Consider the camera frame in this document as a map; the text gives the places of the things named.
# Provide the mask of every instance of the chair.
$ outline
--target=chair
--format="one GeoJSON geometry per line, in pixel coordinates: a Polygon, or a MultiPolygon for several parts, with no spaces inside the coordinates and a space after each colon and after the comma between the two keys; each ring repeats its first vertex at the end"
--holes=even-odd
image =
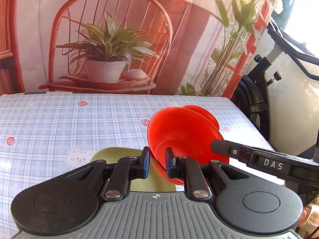
{"type": "Polygon", "coordinates": [[[48,82],[40,85],[39,89],[80,93],[149,94],[156,86],[154,78],[161,60],[169,51],[172,33],[170,18],[156,0],[68,0],[53,21],[48,82]],[[143,70],[149,77],[147,80],[130,82],[119,80],[113,84],[92,85],[92,82],[87,81],[84,60],[70,63],[69,54],[62,55],[63,49],[59,48],[60,45],[83,40],[75,31],[82,28],[80,23],[92,23],[103,27],[104,11],[109,12],[117,23],[124,21],[126,28],[143,30],[152,37],[149,41],[151,49],[159,55],[159,58],[144,57],[143,62],[132,60],[129,65],[129,69],[143,70]]]}

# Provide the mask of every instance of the exercise bike handlebar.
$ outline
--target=exercise bike handlebar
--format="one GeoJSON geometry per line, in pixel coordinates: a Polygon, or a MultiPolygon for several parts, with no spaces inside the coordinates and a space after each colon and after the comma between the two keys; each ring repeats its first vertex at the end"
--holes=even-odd
{"type": "Polygon", "coordinates": [[[268,29],[268,34],[273,38],[275,43],[277,43],[280,46],[280,48],[292,58],[292,60],[299,66],[299,68],[304,72],[304,74],[307,77],[309,77],[312,80],[319,81],[319,76],[309,73],[309,71],[299,61],[302,60],[319,66],[319,58],[295,50],[290,44],[288,44],[287,41],[285,41],[285,39],[283,39],[273,29],[268,29]]]}

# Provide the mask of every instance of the person's hand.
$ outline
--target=person's hand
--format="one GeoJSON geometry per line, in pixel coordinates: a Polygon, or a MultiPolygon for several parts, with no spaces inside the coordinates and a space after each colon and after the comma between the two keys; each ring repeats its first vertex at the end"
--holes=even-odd
{"type": "MultiPolygon", "coordinates": [[[[310,235],[319,226],[319,206],[310,203],[302,210],[298,227],[305,229],[310,235]]],[[[311,238],[319,237],[319,231],[317,231],[311,238]]]]}

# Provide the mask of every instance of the metal pin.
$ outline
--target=metal pin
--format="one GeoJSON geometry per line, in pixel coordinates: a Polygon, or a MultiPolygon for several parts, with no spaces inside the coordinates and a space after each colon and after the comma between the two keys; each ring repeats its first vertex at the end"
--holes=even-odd
{"type": "Polygon", "coordinates": [[[209,195],[209,193],[207,191],[198,190],[198,191],[194,191],[193,195],[196,198],[203,199],[203,198],[207,197],[209,195]]]}
{"type": "Polygon", "coordinates": [[[105,196],[109,199],[116,199],[121,196],[121,193],[119,191],[107,191],[105,196]]]}

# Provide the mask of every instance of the white plant pot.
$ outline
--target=white plant pot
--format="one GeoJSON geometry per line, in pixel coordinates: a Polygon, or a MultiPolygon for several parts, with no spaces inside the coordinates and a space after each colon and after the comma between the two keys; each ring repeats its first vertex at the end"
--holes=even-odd
{"type": "Polygon", "coordinates": [[[103,62],[85,60],[87,79],[96,82],[117,82],[125,67],[125,61],[103,62]]]}

